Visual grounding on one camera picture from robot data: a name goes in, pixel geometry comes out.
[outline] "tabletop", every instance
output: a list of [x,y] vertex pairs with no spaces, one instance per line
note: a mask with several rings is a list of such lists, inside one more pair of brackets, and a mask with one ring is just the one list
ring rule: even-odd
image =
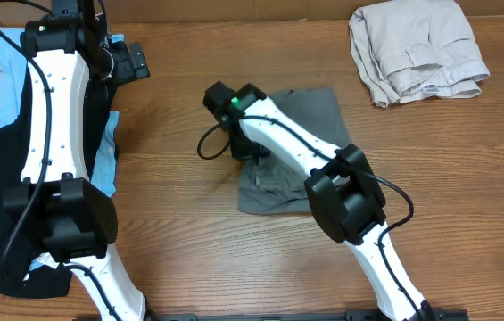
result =
[[[117,24],[151,77],[119,88],[117,248],[162,314],[341,313],[376,307],[353,255],[311,215],[237,210],[241,163],[200,160],[218,80],[266,92],[331,86],[375,173],[407,191],[415,217],[392,232],[410,279],[436,307],[504,320],[504,18],[471,18],[491,76],[473,99],[374,107],[351,58],[348,21]],[[226,142],[211,136],[204,151]],[[384,189],[389,221],[406,203]],[[51,300],[0,295],[0,320],[70,320],[95,306],[73,279]]]

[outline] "wood grain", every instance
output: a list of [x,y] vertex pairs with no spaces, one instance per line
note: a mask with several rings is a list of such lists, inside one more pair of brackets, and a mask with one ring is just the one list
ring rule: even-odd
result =
[[[51,0],[34,0],[50,6]],[[179,21],[289,21],[349,19],[381,0],[104,0],[112,23]],[[467,16],[504,15],[503,0],[456,0]],[[43,13],[19,4],[0,4],[0,21],[25,25]]]
[[[198,159],[214,120],[203,91],[221,79],[268,92],[332,86],[374,171],[403,187],[417,214],[392,234],[412,281],[434,305],[504,320],[504,18],[470,19],[492,75],[468,100],[372,107],[351,59],[346,21],[120,24],[152,76],[119,89],[118,248],[159,313],[343,312],[376,299],[353,256],[309,215],[236,209],[240,164]],[[222,134],[204,146],[214,152]],[[390,221],[405,215],[390,191]],[[0,295],[0,320],[94,314],[80,284],[54,300]]]

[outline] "wooden table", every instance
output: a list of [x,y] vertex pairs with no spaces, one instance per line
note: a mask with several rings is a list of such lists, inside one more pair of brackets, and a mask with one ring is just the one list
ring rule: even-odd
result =
[[[351,58],[347,21],[124,24],[152,76],[119,89],[117,247],[159,313],[340,313],[374,308],[357,261],[308,215],[236,209],[240,164],[200,160],[214,119],[203,92],[221,79],[274,92],[332,86],[374,171],[403,187],[416,217],[392,238],[412,281],[435,306],[504,320],[504,18],[470,20],[492,76],[474,99],[373,107]],[[218,134],[206,152],[218,150]],[[385,190],[390,221],[406,204]],[[70,320],[95,306],[70,295],[0,295],[0,320]]]

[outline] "white cloth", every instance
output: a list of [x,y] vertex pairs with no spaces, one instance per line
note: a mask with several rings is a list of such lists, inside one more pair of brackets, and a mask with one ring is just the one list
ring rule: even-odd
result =
[[490,76],[474,33],[452,0],[395,0],[357,9],[352,58],[371,99],[386,107],[430,96],[471,98]]

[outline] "folded gray cloth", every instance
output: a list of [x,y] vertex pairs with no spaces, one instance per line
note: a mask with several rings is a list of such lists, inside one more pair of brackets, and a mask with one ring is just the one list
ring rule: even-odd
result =
[[[341,148],[351,143],[333,88],[293,89],[269,97],[313,135]],[[250,214],[309,212],[303,181],[273,153],[257,165],[247,160],[240,174],[238,209]]]

